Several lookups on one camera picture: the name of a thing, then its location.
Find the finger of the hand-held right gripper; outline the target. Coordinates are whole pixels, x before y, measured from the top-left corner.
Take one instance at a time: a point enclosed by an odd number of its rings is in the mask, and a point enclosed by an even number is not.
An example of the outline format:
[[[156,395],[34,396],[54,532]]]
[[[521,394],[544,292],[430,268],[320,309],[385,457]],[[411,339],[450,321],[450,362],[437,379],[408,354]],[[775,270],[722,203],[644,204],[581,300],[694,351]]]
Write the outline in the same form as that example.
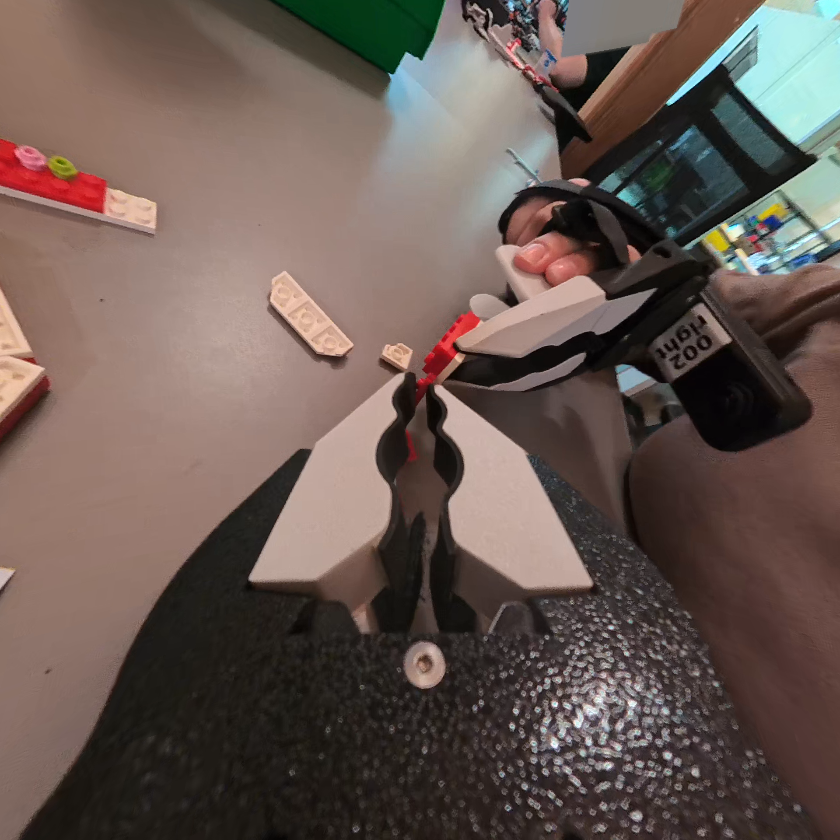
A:
[[[497,353],[466,353],[451,382],[492,392],[530,392],[586,371],[603,352],[602,340],[569,340],[518,358]]]
[[[578,276],[483,321],[455,343],[466,354],[520,359],[592,331],[605,305],[604,290]]]

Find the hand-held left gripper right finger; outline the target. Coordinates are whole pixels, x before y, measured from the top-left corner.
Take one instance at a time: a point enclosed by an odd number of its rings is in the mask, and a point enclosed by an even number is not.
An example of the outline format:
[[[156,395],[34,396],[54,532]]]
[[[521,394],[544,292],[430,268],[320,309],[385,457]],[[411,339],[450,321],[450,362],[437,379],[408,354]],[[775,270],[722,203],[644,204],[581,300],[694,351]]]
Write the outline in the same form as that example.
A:
[[[525,450],[445,388],[430,385],[425,402],[446,486],[429,562],[438,630],[474,633],[507,604],[591,592]]]

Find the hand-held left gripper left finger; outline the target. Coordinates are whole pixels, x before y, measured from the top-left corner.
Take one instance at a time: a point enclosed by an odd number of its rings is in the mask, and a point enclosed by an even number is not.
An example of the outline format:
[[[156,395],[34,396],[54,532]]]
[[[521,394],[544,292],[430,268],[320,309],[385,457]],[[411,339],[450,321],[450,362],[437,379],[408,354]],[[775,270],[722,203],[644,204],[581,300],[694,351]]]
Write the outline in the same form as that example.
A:
[[[396,375],[314,445],[248,582],[256,589],[370,606],[406,633],[422,585],[396,477],[410,455],[416,377]]]

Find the red lego plate assembly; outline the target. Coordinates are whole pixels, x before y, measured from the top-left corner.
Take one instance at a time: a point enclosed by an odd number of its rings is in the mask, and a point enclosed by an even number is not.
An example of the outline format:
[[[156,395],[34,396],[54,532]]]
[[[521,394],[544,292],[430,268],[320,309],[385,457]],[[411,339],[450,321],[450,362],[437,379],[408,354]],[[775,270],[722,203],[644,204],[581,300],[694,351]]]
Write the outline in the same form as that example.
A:
[[[463,363],[466,355],[456,346],[457,340],[476,329],[480,319],[473,312],[461,314],[449,327],[443,338],[426,356],[423,364],[425,376],[416,382],[415,406],[424,399],[432,384],[443,384]]]

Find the white red lego chain assembly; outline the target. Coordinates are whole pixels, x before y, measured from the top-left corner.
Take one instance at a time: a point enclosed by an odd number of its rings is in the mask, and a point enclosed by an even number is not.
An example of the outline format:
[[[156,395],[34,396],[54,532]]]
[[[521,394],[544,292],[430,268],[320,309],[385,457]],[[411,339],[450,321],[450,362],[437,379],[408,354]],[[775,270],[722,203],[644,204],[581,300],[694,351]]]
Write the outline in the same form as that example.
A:
[[[46,369],[37,363],[5,294],[1,292],[1,439],[49,392]]]

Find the green plastic bin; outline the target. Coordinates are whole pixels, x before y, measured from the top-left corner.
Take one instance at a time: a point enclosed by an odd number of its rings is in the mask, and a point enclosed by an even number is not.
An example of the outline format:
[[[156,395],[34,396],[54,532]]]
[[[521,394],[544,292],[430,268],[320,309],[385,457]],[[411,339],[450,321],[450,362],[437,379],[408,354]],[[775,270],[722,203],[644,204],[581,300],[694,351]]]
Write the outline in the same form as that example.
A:
[[[392,74],[405,56],[425,57],[445,1],[276,1],[276,5]]]

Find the person's right forearm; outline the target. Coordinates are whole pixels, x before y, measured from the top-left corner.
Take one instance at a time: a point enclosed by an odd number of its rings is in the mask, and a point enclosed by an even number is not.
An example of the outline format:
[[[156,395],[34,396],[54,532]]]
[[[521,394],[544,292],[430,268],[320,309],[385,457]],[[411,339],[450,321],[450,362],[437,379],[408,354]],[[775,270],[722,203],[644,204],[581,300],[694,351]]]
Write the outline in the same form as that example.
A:
[[[839,269],[819,264],[762,276],[720,270],[711,287],[808,395],[815,431],[837,444]]]

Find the white lego wedge plate segment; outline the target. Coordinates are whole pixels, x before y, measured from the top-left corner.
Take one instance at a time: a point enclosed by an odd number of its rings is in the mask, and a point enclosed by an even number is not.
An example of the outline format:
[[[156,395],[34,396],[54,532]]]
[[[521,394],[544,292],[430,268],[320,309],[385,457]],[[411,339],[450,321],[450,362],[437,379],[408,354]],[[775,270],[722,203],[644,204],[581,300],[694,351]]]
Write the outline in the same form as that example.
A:
[[[354,344],[286,271],[271,280],[269,304],[316,355],[342,359]]]

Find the scattered red white lego parts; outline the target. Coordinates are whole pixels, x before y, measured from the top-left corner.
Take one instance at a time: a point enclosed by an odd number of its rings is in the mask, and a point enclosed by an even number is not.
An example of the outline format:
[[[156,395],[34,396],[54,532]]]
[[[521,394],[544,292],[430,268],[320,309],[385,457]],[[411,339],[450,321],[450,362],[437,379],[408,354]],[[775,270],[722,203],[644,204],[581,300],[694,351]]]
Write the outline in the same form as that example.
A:
[[[463,19],[534,87],[553,87],[557,59],[539,40],[537,1],[461,1]]]

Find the lego assembly with flower studs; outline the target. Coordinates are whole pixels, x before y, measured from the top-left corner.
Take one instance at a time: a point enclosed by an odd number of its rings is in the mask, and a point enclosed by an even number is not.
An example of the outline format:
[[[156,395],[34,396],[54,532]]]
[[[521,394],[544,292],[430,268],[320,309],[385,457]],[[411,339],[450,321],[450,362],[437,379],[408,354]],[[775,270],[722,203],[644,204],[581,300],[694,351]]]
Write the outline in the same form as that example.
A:
[[[116,189],[79,171],[66,157],[1,139],[1,195],[155,235],[158,208],[150,199]]]

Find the person's right hand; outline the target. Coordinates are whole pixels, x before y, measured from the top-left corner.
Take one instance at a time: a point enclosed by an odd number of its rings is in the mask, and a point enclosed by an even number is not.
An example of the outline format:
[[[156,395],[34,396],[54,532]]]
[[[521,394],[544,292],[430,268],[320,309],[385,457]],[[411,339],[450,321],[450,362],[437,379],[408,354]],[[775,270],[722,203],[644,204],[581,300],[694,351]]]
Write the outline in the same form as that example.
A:
[[[510,216],[503,235],[504,244],[519,249],[514,265],[542,276],[552,287],[574,277],[589,276],[599,261],[593,245],[556,232],[543,232],[553,208],[559,205],[561,202],[551,202],[546,196],[530,198]]]

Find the person's brown sweater torso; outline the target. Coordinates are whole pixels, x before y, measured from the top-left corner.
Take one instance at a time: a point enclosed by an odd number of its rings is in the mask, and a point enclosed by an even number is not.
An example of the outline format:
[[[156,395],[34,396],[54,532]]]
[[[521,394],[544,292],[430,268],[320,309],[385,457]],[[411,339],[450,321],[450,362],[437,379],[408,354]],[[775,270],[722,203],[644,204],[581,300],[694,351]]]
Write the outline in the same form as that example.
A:
[[[710,647],[746,730],[825,838],[838,838],[838,360],[791,373],[810,421],[741,453],[686,417],[629,474],[638,541]]]

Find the wooden board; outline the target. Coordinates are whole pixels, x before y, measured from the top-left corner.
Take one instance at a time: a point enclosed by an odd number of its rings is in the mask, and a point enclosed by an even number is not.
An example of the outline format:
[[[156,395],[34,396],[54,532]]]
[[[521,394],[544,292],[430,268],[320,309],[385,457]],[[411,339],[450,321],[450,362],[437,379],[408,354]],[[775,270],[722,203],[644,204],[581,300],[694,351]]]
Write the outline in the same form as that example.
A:
[[[636,45],[580,112],[591,141],[573,140],[560,155],[562,177],[575,178],[655,116],[667,100],[762,4],[686,1],[677,28]]]

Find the black office chair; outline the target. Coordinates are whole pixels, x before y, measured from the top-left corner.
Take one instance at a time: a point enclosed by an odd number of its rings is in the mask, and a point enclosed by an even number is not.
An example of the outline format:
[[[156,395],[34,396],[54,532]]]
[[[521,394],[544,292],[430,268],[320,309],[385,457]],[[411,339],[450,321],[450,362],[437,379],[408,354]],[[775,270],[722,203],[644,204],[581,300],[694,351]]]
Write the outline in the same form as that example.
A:
[[[815,162],[719,66],[605,152],[583,178],[689,245]]]

